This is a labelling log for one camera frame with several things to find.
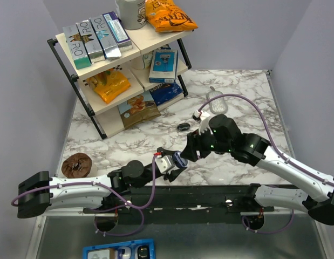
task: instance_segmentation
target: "yellow snack bag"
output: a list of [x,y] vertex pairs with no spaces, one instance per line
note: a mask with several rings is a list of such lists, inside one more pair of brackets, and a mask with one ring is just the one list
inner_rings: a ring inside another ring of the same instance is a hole
[[113,69],[89,77],[86,82],[107,104],[131,87],[128,79]]
[[146,15],[156,32],[192,31],[197,24],[173,0],[146,0]]

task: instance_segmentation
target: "white mug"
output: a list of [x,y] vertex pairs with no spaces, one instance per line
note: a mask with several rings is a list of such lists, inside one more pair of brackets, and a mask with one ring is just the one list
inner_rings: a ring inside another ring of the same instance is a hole
[[153,51],[150,51],[149,53],[141,55],[138,58],[130,60],[129,65],[137,70],[148,69],[151,66],[152,56],[153,56]]

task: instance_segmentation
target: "gray floor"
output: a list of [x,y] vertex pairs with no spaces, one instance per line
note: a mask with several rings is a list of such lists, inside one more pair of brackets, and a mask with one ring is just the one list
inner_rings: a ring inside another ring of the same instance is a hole
[[[289,215],[268,215],[264,230],[285,225]],[[116,233],[132,230],[120,226]],[[316,226],[297,214],[292,226],[276,235],[259,235],[236,224],[149,225],[130,237],[95,234],[93,217],[49,217],[39,248],[40,259],[80,259],[82,248],[99,244],[153,238],[156,259],[326,258]]]

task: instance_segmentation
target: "wall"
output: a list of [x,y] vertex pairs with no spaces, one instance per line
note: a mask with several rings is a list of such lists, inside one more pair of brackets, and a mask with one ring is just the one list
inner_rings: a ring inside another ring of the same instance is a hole
[[272,83],[297,159],[334,175],[334,0],[312,1]]
[[0,259],[25,258],[35,219],[10,201],[33,174],[54,173],[75,101],[46,40],[57,28],[41,0],[0,1]]
[[[63,26],[115,10],[114,0],[43,1],[60,32]],[[175,0],[199,26],[184,39],[196,69],[271,69],[310,2]]]

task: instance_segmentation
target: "marble table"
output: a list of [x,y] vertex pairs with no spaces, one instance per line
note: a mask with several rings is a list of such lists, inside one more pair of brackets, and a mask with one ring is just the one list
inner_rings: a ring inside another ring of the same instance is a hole
[[[158,147],[183,150],[188,132],[178,132],[182,122],[198,124],[191,118],[193,112],[206,100],[210,86],[223,93],[236,93],[254,101],[262,110],[272,136],[278,147],[289,153],[281,120],[264,71],[248,70],[190,70],[183,75],[189,96],[161,112],[162,116],[102,140],[85,110],[77,100],[63,161],[78,152],[86,153],[96,164],[97,175],[126,165],[130,160],[140,160],[144,165],[151,163],[152,154]],[[263,124],[257,112],[244,100],[227,99],[227,116],[235,119],[242,132],[256,133],[265,138]],[[59,168],[59,177],[64,177]],[[157,185],[248,185],[250,183],[288,183],[273,173],[242,164],[229,154],[211,154],[196,164],[190,163],[172,183],[159,178]]]

